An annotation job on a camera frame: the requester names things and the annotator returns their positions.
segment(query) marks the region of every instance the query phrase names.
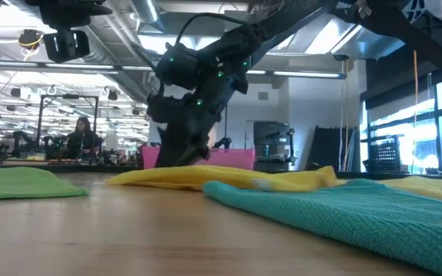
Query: woman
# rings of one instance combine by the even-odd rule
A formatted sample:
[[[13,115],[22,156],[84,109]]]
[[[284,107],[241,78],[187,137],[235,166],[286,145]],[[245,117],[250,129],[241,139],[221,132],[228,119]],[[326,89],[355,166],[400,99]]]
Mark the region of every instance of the woman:
[[[100,137],[91,131],[90,121],[80,117],[76,122],[76,130],[68,135],[68,158],[80,158],[82,154],[89,154],[93,149],[98,152]]]

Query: yellow cloth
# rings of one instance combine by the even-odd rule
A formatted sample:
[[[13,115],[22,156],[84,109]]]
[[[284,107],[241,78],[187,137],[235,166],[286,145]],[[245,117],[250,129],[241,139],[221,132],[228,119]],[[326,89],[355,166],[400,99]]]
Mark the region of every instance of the yellow cloth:
[[[241,189],[262,189],[280,192],[309,192],[339,186],[332,167],[314,172],[285,172],[269,174],[219,166],[185,166],[146,169],[120,174],[108,181],[111,185],[141,185],[168,189],[201,190],[209,181],[220,181]],[[404,179],[380,181],[387,186],[442,199],[442,180],[410,176]]]

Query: pink box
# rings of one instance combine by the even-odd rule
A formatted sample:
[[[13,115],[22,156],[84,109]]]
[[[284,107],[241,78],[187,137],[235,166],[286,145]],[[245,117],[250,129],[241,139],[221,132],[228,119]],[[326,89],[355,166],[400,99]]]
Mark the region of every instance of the pink box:
[[[143,162],[145,169],[154,168],[160,148],[156,146],[143,147]],[[209,160],[200,160],[194,165],[224,166],[230,168],[253,170],[255,162],[254,149],[211,149]]]

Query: black basket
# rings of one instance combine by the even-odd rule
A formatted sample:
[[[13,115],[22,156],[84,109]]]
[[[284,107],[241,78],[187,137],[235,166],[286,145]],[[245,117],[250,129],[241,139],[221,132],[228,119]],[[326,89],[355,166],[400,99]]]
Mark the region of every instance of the black basket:
[[[368,160],[363,161],[369,173],[397,173],[401,171],[400,143],[398,137],[403,135],[390,135],[362,140],[368,143]]]

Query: table surface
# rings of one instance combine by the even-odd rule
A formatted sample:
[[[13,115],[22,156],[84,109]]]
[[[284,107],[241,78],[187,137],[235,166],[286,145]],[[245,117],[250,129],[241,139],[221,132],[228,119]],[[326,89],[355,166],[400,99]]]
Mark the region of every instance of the table surface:
[[[0,201],[0,275],[427,275],[231,209],[200,192],[106,186],[90,197]]]

